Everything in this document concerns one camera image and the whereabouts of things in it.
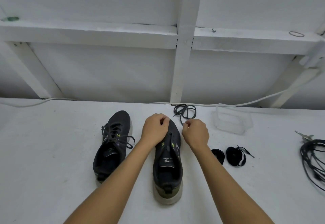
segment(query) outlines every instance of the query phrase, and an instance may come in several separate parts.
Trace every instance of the hand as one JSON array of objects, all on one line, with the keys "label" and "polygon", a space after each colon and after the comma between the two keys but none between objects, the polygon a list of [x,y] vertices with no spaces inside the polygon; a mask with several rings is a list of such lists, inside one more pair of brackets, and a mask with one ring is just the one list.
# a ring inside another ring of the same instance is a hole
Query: hand
[{"label": "hand", "polygon": [[151,115],[142,128],[141,141],[154,147],[165,137],[169,126],[169,118],[164,114]]},{"label": "hand", "polygon": [[183,124],[182,135],[192,150],[208,144],[209,132],[199,119],[189,119]]}]

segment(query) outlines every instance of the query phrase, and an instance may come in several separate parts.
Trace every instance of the white table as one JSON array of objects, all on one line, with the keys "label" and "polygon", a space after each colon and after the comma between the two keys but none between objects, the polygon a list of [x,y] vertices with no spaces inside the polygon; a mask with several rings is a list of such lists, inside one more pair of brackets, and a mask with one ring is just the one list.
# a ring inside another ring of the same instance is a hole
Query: white table
[{"label": "white table", "polygon": [[[325,195],[305,176],[298,152],[301,137],[294,130],[325,139],[325,111],[247,109],[253,112],[254,127],[239,136],[214,128],[214,108],[197,107],[197,118],[209,129],[210,148],[225,151],[240,145],[255,156],[247,156],[241,168],[227,160],[224,167],[275,223],[323,223]],[[119,110],[130,114],[136,141],[153,113],[164,113],[182,127],[170,105],[59,100],[27,108],[0,105],[0,223],[64,222],[97,187],[92,164],[101,126]],[[181,158],[181,200],[174,206],[154,200],[152,151],[120,223],[222,223],[200,166],[183,141]]]}]

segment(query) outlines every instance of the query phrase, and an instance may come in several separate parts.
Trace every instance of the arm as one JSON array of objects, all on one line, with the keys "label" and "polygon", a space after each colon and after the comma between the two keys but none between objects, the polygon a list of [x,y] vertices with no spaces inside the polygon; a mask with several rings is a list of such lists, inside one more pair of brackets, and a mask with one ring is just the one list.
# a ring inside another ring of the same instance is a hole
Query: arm
[{"label": "arm", "polygon": [[186,121],[182,135],[199,161],[224,224],[274,224],[213,155],[208,147],[208,129],[201,120]]},{"label": "arm", "polygon": [[149,152],[166,135],[169,118],[146,119],[140,141],[117,169],[70,215],[64,224],[116,224]]}]

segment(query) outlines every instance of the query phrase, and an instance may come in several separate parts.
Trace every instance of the metal clip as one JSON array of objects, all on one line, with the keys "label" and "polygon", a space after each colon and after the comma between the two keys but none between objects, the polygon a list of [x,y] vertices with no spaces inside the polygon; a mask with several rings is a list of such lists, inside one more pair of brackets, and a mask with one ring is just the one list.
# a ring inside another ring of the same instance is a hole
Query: metal clip
[{"label": "metal clip", "polygon": [[313,140],[312,137],[313,137],[314,135],[309,135],[309,136],[307,136],[307,135],[302,134],[302,133],[300,133],[300,132],[298,132],[298,131],[295,131],[295,132],[298,133],[300,136],[302,136],[304,140],[307,140],[307,141],[311,141],[311,140]]}]

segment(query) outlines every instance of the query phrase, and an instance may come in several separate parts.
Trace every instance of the shoe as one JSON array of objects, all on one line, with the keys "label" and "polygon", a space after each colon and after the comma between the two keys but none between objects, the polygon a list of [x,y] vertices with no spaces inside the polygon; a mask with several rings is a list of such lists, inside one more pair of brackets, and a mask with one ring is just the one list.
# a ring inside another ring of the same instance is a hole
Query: shoe
[{"label": "shoe", "polygon": [[156,145],[153,162],[153,194],[164,205],[176,203],[182,196],[183,167],[180,148],[181,136],[175,123],[170,120],[166,136]]},{"label": "shoe", "polygon": [[121,164],[126,156],[126,148],[133,148],[129,143],[132,123],[126,111],[118,111],[102,126],[103,143],[96,153],[93,170],[97,180],[102,183]]}]

